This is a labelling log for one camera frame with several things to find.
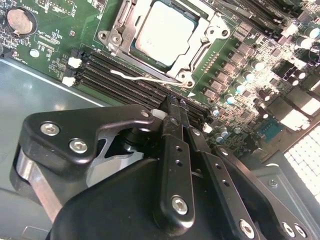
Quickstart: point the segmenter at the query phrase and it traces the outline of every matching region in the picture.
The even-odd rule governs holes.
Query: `electrolytic capacitor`
[[[270,100],[269,94],[266,93],[264,90],[260,90],[258,94],[259,94],[260,98],[263,99],[263,101],[267,102]]]
[[[293,75],[298,79],[304,79],[306,77],[306,73],[301,70],[295,71]]]
[[[253,69],[255,69],[257,71],[261,71],[265,68],[265,64],[263,62],[260,62],[259,60],[254,60],[251,63],[251,67],[253,67]]]
[[[291,76],[287,80],[292,86],[297,86],[299,84],[299,80],[295,76]]]
[[[210,112],[211,112],[211,114],[212,114],[213,116],[215,116],[215,117],[219,115],[219,109],[218,109],[217,106],[213,106],[213,107],[211,108]]]
[[[240,127],[236,127],[234,130],[235,134],[240,134],[241,133],[241,128]]]
[[[256,78],[255,75],[250,71],[245,71],[242,76],[248,83],[253,83]]]
[[[246,87],[241,82],[236,82],[233,87],[238,94],[242,94],[246,90]]]
[[[219,129],[219,132],[221,133],[221,137],[223,138],[229,135],[227,128],[224,126]]]
[[[234,104],[236,102],[236,99],[232,94],[225,95],[224,100],[226,101],[227,104]]]
[[[263,107],[258,107],[257,108],[258,113],[263,117],[263,119],[267,119],[269,117],[269,114]]]
[[[304,34],[311,39],[316,39],[320,35],[320,29],[317,27],[308,27],[305,31]]]
[[[220,135],[220,133],[216,133],[214,137],[217,143],[222,143],[224,141],[224,138]]]
[[[310,49],[312,46],[312,42],[312,39],[301,36],[296,40],[295,43],[298,47],[302,49]]]

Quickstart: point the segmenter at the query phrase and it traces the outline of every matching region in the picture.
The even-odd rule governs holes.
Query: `screw hole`
[[[222,167],[221,167],[218,163],[215,164],[215,167],[216,167],[217,169],[219,169],[219,170],[222,169]]]
[[[182,167],[184,165],[180,160],[175,160],[175,164],[177,164],[179,167]]]
[[[181,149],[180,146],[176,146],[175,149],[176,149],[178,152],[180,152],[180,153],[182,152],[182,149]]]
[[[221,34],[222,34],[223,37],[225,37],[225,36],[228,35],[228,33],[229,33],[229,32],[228,32],[227,30],[223,30]]]
[[[107,35],[105,33],[100,33],[100,38],[102,40],[105,40],[107,38]]]
[[[226,180],[222,180],[222,182],[226,187],[230,187],[230,184]]]

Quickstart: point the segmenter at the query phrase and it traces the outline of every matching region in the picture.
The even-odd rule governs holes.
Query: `metal bracket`
[[[255,211],[261,232],[267,239],[275,236],[275,239],[313,239],[302,222],[233,155],[231,150],[223,146],[216,146],[214,150],[226,164],[240,195],[245,196],[246,204]]]
[[[193,169],[200,169],[208,189],[216,199],[222,216],[225,216],[224,234],[229,233],[230,239],[257,239],[265,237],[254,225],[238,191],[221,158],[212,155],[205,137],[194,127],[185,129],[190,144]]]

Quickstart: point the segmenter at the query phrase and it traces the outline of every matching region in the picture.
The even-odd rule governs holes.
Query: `cpu socket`
[[[97,37],[114,56],[146,72],[140,79],[192,88],[210,46],[230,34],[221,14],[200,0],[123,0],[111,31]]]

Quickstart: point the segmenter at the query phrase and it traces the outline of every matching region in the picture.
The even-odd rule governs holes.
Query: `motherboard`
[[[170,96],[239,155],[320,109],[318,0],[0,0],[0,18],[2,58],[111,105]]]

